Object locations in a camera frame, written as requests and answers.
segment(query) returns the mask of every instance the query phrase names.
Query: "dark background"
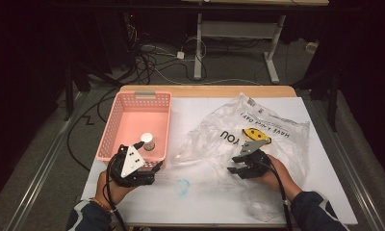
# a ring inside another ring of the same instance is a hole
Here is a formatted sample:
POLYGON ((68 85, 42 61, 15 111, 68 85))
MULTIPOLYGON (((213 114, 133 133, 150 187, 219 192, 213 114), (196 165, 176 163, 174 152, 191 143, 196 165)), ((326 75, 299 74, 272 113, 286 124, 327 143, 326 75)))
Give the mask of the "dark background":
MULTIPOLYGON (((289 15, 281 40, 321 42, 305 78, 327 66, 339 69, 340 90, 385 169, 385 0, 333 0, 330 7, 355 7, 362 13, 289 15)), ((118 16, 55 11, 40 0, 0 1, 0 192, 40 125, 64 103, 57 98, 64 89, 66 65, 81 61, 109 73, 131 59, 118 16), (101 24, 110 27, 101 31, 101 24)), ((134 17, 141 31, 168 42, 182 43, 195 30, 193 14, 134 17)), ((72 72, 75 83, 86 90, 87 73, 72 72)))

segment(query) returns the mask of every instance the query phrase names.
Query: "table leg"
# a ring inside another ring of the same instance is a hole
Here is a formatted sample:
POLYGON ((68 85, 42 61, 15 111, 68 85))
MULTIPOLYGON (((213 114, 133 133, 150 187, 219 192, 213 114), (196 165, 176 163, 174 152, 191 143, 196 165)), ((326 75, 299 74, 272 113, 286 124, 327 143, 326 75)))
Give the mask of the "table leg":
POLYGON ((201 39, 202 39, 202 13, 198 14, 196 22, 196 51, 195 51, 195 64, 193 69, 194 80, 201 79, 201 67, 202 67, 202 51, 201 51, 201 39))
POLYGON ((270 76, 271 81, 274 84, 279 83, 279 77, 277 76, 276 68, 274 67, 272 58, 273 58, 274 51, 276 50, 277 43, 279 42, 280 33, 282 32, 283 23, 285 21, 285 18, 286 18, 286 15, 281 15, 279 17, 279 21, 278 21, 278 23, 274 29, 270 51, 264 53, 264 58, 265 58, 265 62, 267 64, 269 76, 270 76))

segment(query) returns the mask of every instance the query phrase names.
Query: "metal rail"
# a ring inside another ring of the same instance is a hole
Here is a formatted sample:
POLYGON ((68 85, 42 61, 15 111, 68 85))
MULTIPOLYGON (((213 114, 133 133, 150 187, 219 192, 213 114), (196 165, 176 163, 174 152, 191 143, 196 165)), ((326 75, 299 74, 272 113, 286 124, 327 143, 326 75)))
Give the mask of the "metal rail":
POLYGON ((168 12, 168 13, 259 13, 262 14, 343 14, 362 13, 361 8, 303 7, 303 6, 271 6, 241 4, 177 4, 177 5, 131 5, 131 4, 81 4, 81 3, 48 3, 48 7, 57 10, 76 12, 168 12))
POLYGON ((87 93, 79 92, 75 101, 76 101, 76 110, 73 111, 73 115, 70 117, 70 120, 64 122, 61 130, 59 131, 57 137, 51 144, 51 147, 48 149, 46 156, 40 165, 37 174, 32 180, 31 184, 28 187, 27 192, 24 194, 21 202, 18 205, 18 208, 15 210, 12 219, 4 228, 4 230, 20 230, 22 225, 25 222, 25 219, 28 217, 28 214, 33 207, 39 192, 45 183, 46 177, 48 176, 49 171, 55 163, 55 160, 58 157, 58 150, 61 146, 61 143, 66 137, 67 131, 72 126, 72 119, 75 118, 78 114, 81 105, 84 103, 87 93))
MULTIPOLYGON (((325 109, 322 104, 318 104, 317 111, 322 118, 327 117, 325 109)), ((335 152, 336 158, 340 161, 343 169, 345 170, 346 178, 351 185, 354 194, 361 206, 361 209, 366 216, 366 219, 373 231, 382 231, 385 230, 385 224, 382 221, 380 215, 378 214, 375 205, 372 201, 372 197, 368 192, 367 188, 364 186, 361 181, 352 161, 348 157, 347 151, 343 146, 337 133, 331 130, 328 122, 323 119, 323 125, 327 133, 330 135, 331 139, 334 141, 334 145, 338 152, 335 152)))

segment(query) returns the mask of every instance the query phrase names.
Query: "blue mark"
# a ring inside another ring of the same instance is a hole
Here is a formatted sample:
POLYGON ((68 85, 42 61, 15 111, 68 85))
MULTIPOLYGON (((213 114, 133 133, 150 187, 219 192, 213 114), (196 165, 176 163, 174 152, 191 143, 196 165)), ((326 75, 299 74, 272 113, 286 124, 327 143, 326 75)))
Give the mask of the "blue mark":
POLYGON ((185 197, 187 192, 189 191, 190 182, 186 179, 178 180, 175 184, 175 191, 178 193, 180 197, 185 197))

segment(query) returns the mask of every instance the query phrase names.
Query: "sleeve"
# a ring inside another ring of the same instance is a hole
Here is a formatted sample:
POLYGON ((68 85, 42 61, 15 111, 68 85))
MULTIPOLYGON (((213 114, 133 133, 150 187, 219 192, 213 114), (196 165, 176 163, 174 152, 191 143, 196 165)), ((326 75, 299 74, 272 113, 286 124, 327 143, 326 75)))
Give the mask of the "sleeve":
POLYGON ((70 212, 65 230, 109 230, 111 222, 111 216, 102 207, 93 201, 82 200, 70 212))
POLYGON ((337 220, 330 202, 317 192, 301 192, 292 201, 291 209, 302 231, 348 230, 337 220))

